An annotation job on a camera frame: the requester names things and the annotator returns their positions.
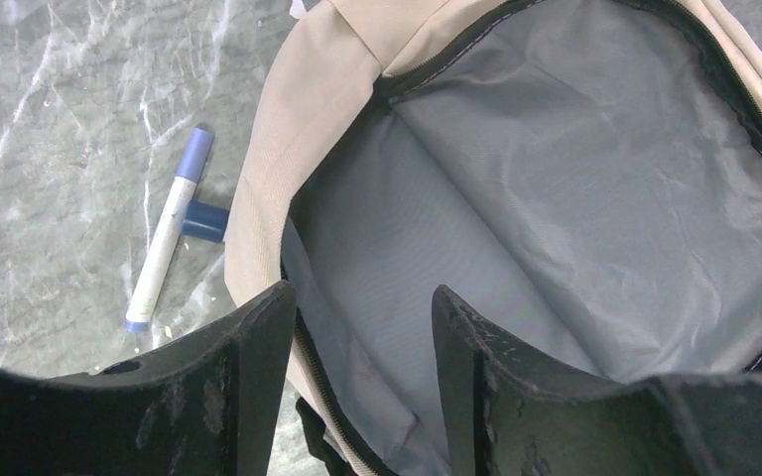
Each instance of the zipper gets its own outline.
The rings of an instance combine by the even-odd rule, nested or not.
[[[503,20],[504,18],[509,18],[512,15],[515,15],[516,13],[520,13],[522,10],[529,8],[533,5],[536,5],[537,3],[540,3],[545,0],[508,0],[503,3],[501,3],[499,6],[497,6],[495,9],[493,9],[490,13],[482,17],[481,19],[478,19],[476,22],[474,22],[469,28],[467,28],[463,33],[460,34],[458,37],[465,37],[467,32],[470,31],[480,31],[481,34],[488,33],[489,30],[491,30],[492,27],[500,23],[498,20]],[[702,20],[696,16],[691,10],[684,7],[682,4],[677,2],[676,0],[614,0],[617,3],[627,5],[631,8],[634,8],[636,10],[646,11],[650,13],[651,15],[654,15],[656,17],[661,17],[662,20],[666,21],[668,24],[670,24],[673,28],[676,28],[680,30],[680,32],[687,37],[687,40],[689,43],[691,43],[694,47],[696,47],[701,52],[701,48],[699,44],[703,44],[707,46],[707,50],[711,50],[712,53],[716,53],[716,59],[720,63],[719,71],[717,72],[717,75],[719,76],[720,81],[724,82],[725,84],[723,86],[728,86],[729,91],[726,91],[724,94],[720,93],[719,91],[715,91],[715,93],[723,98],[723,95],[726,95],[727,97],[723,98],[726,99],[726,102],[729,103],[729,101],[737,101],[737,99],[742,100],[742,104],[735,104],[732,105],[729,103],[729,107],[735,111],[739,116],[743,116],[741,118],[749,121],[751,123],[751,128],[746,127],[744,125],[744,128],[747,130],[754,130],[755,133],[762,136],[762,109],[758,105],[757,100],[752,95],[752,93],[749,91],[749,89],[746,87],[745,82],[740,77],[740,74],[737,72],[737,70],[734,67],[734,64],[729,59],[728,55],[726,54],[725,50],[722,48],[722,45],[719,43],[717,38],[713,35],[711,30],[702,22]],[[649,5],[649,3],[657,3],[658,6],[661,7],[667,7],[671,10],[673,10],[675,13],[682,15],[687,19],[689,23],[689,27],[695,27],[697,38],[691,39],[688,38],[689,33],[682,31],[682,29],[678,28],[677,20],[672,20],[669,18],[666,18],[667,15],[665,15],[665,12],[660,11],[660,9],[656,6]],[[440,52],[437,55],[434,55],[430,57],[429,59],[426,59],[419,63],[418,65],[408,69],[406,72],[402,72],[400,74],[397,74],[395,76],[390,77],[381,77],[376,81],[376,91],[380,92],[383,97],[385,97],[388,100],[392,100],[396,97],[400,97],[407,92],[410,92],[413,89],[416,89],[420,87],[421,83],[416,83],[417,85],[413,85],[410,83],[409,79],[413,79],[411,76],[413,74],[416,74],[418,76],[421,76],[421,71],[425,69],[430,69],[431,71],[427,71],[429,74],[432,72],[435,72],[435,70],[440,70],[442,67],[447,66],[451,58],[446,58],[446,52],[447,48],[444,49],[442,52]],[[700,65],[703,70],[706,71],[707,75],[707,66],[704,64]],[[751,121],[751,116],[754,116],[754,119],[757,119],[757,122]],[[287,275],[285,273],[284,268],[282,269],[282,279],[286,280]],[[337,442],[338,445],[341,446],[340,449],[343,450],[343,452],[346,455],[347,462],[352,466],[352,469],[357,473],[359,476],[382,476],[382,472],[384,475],[392,475],[393,473],[389,471],[387,468],[379,469],[383,466],[383,463],[381,463],[380,466],[376,466],[378,463],[372,463],[370,462],[370,459],[378,459],[377,455],[372,453],[371,449],[369,448],[359,448],[357,445],[354,444],[353,441],[350,440],[348,435],[346,434],[346,430],[344,430],[343,423],[340,421],[340,418],[337,417],[337,409],[335,408],[336,402],[332,395],[330,394],[330,388],[326,385],[327,377],[325,376],[324,368],[322,367],[322,364],[317,356],[316,350],[314,349],[314,343],[311,339],[311,336],[308,332],[308,330],[305,328],[304,324],[301,322],[297,322],[297,325],[294,330],[294,342],[296,344],[295,347],[291,348],[291,354],[296,359],[297,363],[300,365],[300,367],[303,369],[303,372],[307,378],[311,380],[311,384],[309,387],[311,388],[311,392],[313,394],[313,397],[317,401],[319,405],[321,405],[321,408],[319,409],[322,415],[320,415],[323,420],[325,421],[326,426],[331,431],[332,436],[334,437],[334,440]],[[752,370],[759,370],[757,368],[757,365],[760,363],[760,360],[756,362],[756,364],[750,365],[749,368],[747,368],[747,371]]]

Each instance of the blue marker end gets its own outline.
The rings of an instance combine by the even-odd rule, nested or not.
[[[191,131],[189,144],[186,145],[186,152],[177,168],[177,177],[188,179],[194,183],[199,182],[202,176],[202,169],[205,167],[205,160],[208,158],[208,151],[211,150],[211,144],[214,142],[214,134],[206,131],[205,126],[198,125]]]
[[[124,320],[124,326],[128,331],[133,333],[144,332],[150,327],[150,322],[133,322],[132,320]]]

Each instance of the white marker barrel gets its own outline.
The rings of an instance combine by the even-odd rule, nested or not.
[[[168,273],[168,266],[177,249],[186,209],[193,198],[213,141],[214,135],[199,127],[191,133],[183,160],[177,169],[177,176],[171,185],[168,201],[165,202],[159,224],[156,225],[139,281],[133,291],[133,298],[127,308],[127,330],[139,332],[150,327],[156,301],[165,282],[165,274]]]

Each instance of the beige fabric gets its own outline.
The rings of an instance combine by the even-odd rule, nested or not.
[[[717,37],[762,109],[762,53],[751,38],[719,0],[680,1]],[[262,92],[226,231],[225,280],[238,305],[280,279],[291,199],[369,100],[375,79],[417,67],[501,3],[322,0],[296,25]],[[288,379],[322,410],[307,365],[295,344]],[[332,427],[331,415],[320,414]],[[346,456],[358,474],[372,474]]]

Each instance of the beige bag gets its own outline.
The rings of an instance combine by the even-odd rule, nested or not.
[[[238,305],[284,262],[288,378],[357,474],[354,433],[448,474],[440,284],[615,381],[762,369],[762,53],[719,0],[322,0],[225,242]]]

